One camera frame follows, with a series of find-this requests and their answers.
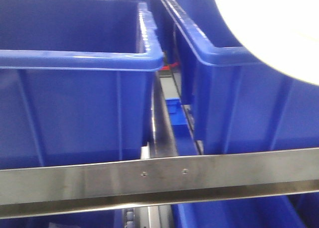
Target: bin rim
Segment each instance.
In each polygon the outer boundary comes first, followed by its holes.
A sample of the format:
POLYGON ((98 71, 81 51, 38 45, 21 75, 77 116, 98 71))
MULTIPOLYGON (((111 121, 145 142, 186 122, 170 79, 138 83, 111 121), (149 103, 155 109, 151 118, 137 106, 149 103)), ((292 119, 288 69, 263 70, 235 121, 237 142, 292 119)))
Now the bin rim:
POLYGON ((143 53, 78 52, 49 50, 0 50, 1 69, 157 71, 163 53, 156 24, 145 2, 137 2, 143 53))
POLYGON ((236 66, 262 63, 243 46, 214 46, 176 0, 161 0, 161 2, 201 63, 208 66, 236 66))

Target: metal shelf rail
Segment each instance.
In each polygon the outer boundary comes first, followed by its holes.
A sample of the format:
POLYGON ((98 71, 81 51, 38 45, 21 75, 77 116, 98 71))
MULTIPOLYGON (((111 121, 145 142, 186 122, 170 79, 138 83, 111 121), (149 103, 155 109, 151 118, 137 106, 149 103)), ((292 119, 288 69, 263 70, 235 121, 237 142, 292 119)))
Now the metal shelf rail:
POLYGON ((178 157, 159 79, 153 98, 151 159, 0 170, 0 218, 319 191, 319 148, 178 157))

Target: screw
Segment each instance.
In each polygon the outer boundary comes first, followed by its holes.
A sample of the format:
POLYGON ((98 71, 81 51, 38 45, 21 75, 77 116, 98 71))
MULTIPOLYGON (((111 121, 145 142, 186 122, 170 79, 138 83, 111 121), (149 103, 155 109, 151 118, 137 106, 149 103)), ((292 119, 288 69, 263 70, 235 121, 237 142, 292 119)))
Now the screw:
POLYGON ((147 172, 142 172, 142 173, 141 173, 141 176, 142 176, 142 177, 146 177, 147 175, 148 175, 147 172))
POLYGON ((188 173, 188 169, 184 168, 181 172, 183 175, 187 174, 188 173))

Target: white object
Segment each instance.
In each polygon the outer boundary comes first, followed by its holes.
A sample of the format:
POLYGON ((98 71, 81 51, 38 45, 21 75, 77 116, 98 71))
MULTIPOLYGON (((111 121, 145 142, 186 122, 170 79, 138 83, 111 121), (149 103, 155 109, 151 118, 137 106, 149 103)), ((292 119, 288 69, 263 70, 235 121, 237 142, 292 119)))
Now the white object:
POLYGON ((215 0, 227 26, 257 58, 319 85, 319 0, 215 0))

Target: metal rail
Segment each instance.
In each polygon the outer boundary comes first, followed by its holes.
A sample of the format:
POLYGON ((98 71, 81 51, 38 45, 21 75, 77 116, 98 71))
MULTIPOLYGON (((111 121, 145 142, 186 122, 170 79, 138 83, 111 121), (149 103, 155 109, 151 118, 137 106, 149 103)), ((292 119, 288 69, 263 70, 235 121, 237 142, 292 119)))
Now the metal rail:
POLYGON ((0 217, 319 191, 319 149, 0 171, 0 217))

